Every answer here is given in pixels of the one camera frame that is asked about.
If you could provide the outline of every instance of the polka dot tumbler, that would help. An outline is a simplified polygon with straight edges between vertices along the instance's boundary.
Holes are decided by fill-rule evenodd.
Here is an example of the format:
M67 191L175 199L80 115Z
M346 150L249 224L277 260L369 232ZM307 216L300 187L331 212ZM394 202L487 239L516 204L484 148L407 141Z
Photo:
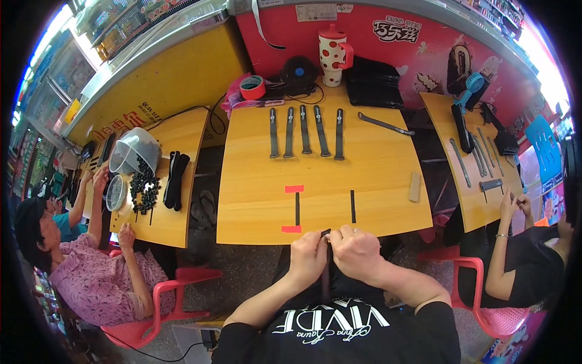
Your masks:
M324 70L323 82L328 87L342 83L342 71L352 67L354 49L346 43L346 33L337 31L335 24L319 31L320 65Z

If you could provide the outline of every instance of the black beads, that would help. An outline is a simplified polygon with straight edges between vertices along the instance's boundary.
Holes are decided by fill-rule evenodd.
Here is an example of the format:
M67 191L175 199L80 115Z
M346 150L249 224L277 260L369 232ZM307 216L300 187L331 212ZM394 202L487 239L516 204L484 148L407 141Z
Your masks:
M135 172L132 181L129 183L129 192L132 196L133 212L138 211L145 215L148 210L155 206L158 198L158 191L162 188L150 166L140 156L137 156L139 162L139 172ZM137 202L137 194L141 194L141 202Z

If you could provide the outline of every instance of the blue shirt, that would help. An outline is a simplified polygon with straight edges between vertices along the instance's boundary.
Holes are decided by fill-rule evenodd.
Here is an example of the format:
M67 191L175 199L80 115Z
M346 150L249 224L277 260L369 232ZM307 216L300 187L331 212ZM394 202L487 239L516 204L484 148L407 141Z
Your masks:
M53 215L52 219L56 222L56 226L61 230L61 242L71 242L77 240L79 235L87 232L87 226L83 224L76 224L70 227L69 213L66 212L61 215Z

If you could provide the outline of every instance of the black t-shirt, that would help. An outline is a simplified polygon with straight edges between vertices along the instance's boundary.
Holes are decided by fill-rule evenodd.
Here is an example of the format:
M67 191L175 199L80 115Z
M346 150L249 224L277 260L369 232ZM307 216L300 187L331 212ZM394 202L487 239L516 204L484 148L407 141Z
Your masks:
M287 310L260 333L225 326L213 364L226 363L460 363L453 310L443 302L404 316L357 298Z
M558 237L558 227L554 225L550 227L534 226L508 239L505 272L515 269L515 280L508 301L491 297L485 292L489 263L495 247L494 242L489 244L486 255L482 257L485 274L481 307L526 308L557 293L564 276L564 261L555 250L544 243ZM475 295L475 270L471 269L471 271L473 273L465 275L470 278L465 277L465 282L463 282L462 272L459 270L459 296L467 306L473 305ZM462 289L462 286L472 286L472 289Z

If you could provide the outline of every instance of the sticker label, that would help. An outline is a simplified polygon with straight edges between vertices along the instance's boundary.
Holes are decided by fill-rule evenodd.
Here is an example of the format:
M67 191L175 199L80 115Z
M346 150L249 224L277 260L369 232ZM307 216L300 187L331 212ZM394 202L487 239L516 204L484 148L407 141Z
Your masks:
M283 0L258 0L259 8L268 8L275 5L283 5Z
M422 24L401 17L386 16L386 20L375 20L372 23L374 34L383 42L416 43Z
M338 13L351 13L353 9L352 4L338 4Z
M298 22L319 22L322 20L337 20L337 4L306 4L295 5Z

